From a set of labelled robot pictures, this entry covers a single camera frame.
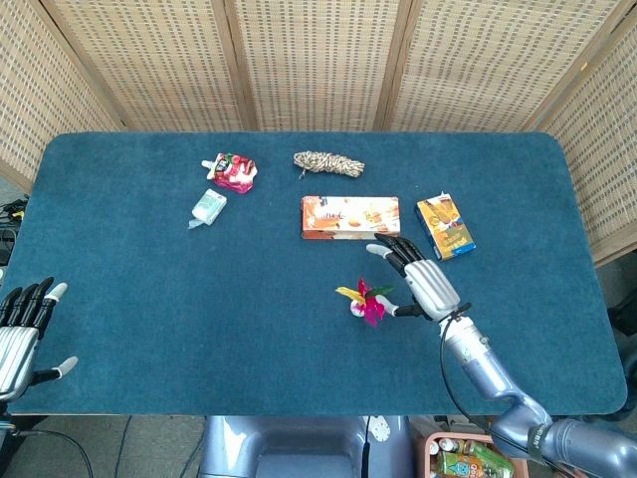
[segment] woven screen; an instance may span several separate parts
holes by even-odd
[[[25,0],[0,5],[0,162],[24,189],[58,133],[118,129],[37,12]]]
[[[131,129],[241,129],[210,1],[46,3]]]
[[[259,129],[371,129],[399,0],[237,0]]]
[[[613,6],[424,0],[390,128],[520,129]]]
[[[593,252],[602,241],[637,225],[634,23],[544,127],[566,152]]]

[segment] snack box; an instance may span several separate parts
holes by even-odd
[[[418,201],[416,215],[438,259],[446,261],[476,248],[469,229],[449,194]]]
[[[305,196],[304,239],[374,239],[375,232],[400,235],[397,197]]]

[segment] white fingertip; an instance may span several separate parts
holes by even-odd
[[[367,252],[371,252],[372,254],[377,254],[384,258],[387,254],[391,254],[391,249],[381,246],[380,244],[367,244],[365,246]]]
[[[389,302],[389,299],[387,299],[385,296],[376,296],[376,301],[385,308],[385,312],[390,316],[393,316],[396,312],[396,309],[398,309],[398,306]]]
[[[72,356],[64,360],[58,366],[56,366],[55,370],[57,370],[60,373],[60,378],[62,378],[64,375],[66,375],[71,370],[73,370],[73,367],[76,366],[77,364],[78,364],[78,358],[76,356]]]
[[[53,290],[47,294],[46,296],[44,296],[45,299],[53,299],[56,302],[59,302],[60,299],[62,299],[62,296],[64,296],[64,293],[67,292],[67,288],[69,286],[67,285],[66,282],[62,282],[60,284],[58,284],[56,287],[53,288]]]

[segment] small white package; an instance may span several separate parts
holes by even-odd
[[[212,224],[227,201],[225,196],[222,196],[212,189],[208,189],[192,209],[192,215],[195,216],[195,219],[190,220],[188,229],[200,226],[201,224]]]

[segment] table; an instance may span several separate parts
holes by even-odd
[[[366,162],[358,179],[308,173],[294,152]],[[187,230],[211,183],[202,159],[256,160],[254,189]],[[363,241],[301,239],[309,194],[398,196],[402,234],[433,257],[413,211],[450,192],[477,249],[442,264],[519,384],[550,413],[606,413],[625,399],[563,153],[549,135],[402,132],[88,132],[47,147],[4,291],[69,283],[38,366],[70,355],[64,380],[13,412],[442,414],[455,408],[439,329],[389,318],[373,329],[338,286],[393,284]],[[472,413],[495,413],[450,360]]]

